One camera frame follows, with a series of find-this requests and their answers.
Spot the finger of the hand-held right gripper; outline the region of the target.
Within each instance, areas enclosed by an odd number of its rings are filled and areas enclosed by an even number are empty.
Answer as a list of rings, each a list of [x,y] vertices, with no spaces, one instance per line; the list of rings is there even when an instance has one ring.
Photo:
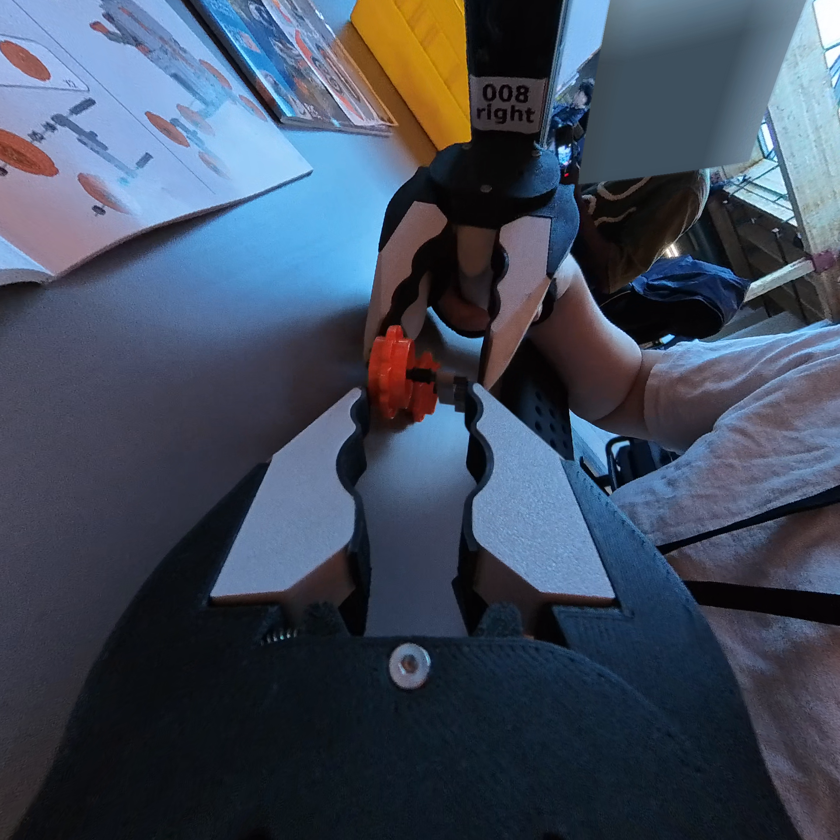
[[[507,272],[497,283],[498,313],[482,346],[480,383],[490,389],[502,377],[538,313],[550,285],[547,271],[552,220],[522,217],[500,229]]]
[[[411,276],[418,250],[438,236],[446,224],[446,216],[435,204],[414,202],[387,243],[381,246],[364,327],[365,361],[370,359],[375,338],[389,322],[388,312],[392,308],[397,288]],[[421,269],[418,291],[408,292],[408,304],[402,314],[397,313],[395,316],[405,335],[412,340],[422,331],[427,317],[431,286],[428,271]]]

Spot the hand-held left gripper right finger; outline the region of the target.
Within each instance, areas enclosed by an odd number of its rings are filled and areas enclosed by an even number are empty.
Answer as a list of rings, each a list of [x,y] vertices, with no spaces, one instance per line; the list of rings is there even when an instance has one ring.
[[[519,609],[527,634],[547,605],[617,606],[569,463],[482,386],[467,384],[465,405],[476,487],[465,503],[453,587],[468,634],[499,602]]]

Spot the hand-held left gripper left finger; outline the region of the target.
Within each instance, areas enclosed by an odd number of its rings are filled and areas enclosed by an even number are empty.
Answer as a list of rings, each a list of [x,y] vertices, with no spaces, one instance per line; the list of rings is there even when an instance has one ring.
[[[366,469],[366,393],[351,389],[269,463],[211,591],[211,602],[279,604],[298,626],[329,602],[362,635],[371,588],[370,544],[355,488]]]

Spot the person's right forearm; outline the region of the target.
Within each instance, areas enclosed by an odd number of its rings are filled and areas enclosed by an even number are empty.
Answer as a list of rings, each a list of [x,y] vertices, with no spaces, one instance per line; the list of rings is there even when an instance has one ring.
[[[565,341],[532,343],[565,386],[574,414],[607,431],[645,438],[644,393],[656,353],[641,350],[598,310]]]

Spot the grey desk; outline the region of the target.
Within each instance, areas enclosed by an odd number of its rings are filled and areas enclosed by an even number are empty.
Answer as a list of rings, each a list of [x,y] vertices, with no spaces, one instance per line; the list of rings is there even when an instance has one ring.
[[[146,569],[354,383],[385,206],[434,147],[350,23],[387,138],[291,131],[302,180],[2,289],[2,646],[110,627]]]

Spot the person's right hand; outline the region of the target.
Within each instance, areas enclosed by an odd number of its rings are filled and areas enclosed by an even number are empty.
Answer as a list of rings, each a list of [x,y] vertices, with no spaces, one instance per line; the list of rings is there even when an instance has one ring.
[[[551,314],[528,331],[528,337],[534,343],[565,341],[599,313],[581,267],[572,255],[560,264],[553,280],[557,295]]]

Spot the black perforated panel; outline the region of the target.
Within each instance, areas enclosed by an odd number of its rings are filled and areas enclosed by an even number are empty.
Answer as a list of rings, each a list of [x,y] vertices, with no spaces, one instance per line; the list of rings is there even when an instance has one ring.
[[[563,459],[574,461],[567,396],[537,357],[518,353],[501,379],[500,401]]]

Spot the black office chair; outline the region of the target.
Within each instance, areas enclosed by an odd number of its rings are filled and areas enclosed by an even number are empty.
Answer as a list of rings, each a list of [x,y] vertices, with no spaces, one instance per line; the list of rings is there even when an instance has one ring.
[[[605,445],[607,475],[613,491],[677,460],[679,453],[635,437],[613,437]]]

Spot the yellow storage bin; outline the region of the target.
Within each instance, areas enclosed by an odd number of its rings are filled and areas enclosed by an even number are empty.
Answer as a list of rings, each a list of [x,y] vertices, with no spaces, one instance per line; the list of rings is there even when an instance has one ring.
[[[358,1],[351,22],[438,150],[470,139],[462,1]]]

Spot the sticker sheet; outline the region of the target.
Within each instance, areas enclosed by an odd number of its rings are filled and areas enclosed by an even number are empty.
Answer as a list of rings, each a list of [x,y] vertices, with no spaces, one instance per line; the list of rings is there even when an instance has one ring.
[[[387,135],[397,122],[321,12],[309,1],[283,2],[295,20],[295,42],[325,82],[354,130]]]

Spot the blue booklet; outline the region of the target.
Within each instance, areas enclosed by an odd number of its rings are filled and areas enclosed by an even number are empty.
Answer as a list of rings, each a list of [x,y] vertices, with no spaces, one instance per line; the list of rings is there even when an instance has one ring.
[[[328,130],[382,127],[324,38],[293,3],[192,5],[280,121]]]

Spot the white instruction booklet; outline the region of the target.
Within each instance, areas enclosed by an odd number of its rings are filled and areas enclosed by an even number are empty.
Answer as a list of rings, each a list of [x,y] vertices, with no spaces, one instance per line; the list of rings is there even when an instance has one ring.
[[[311,173],[184,9],[1,2],[3,286]]]

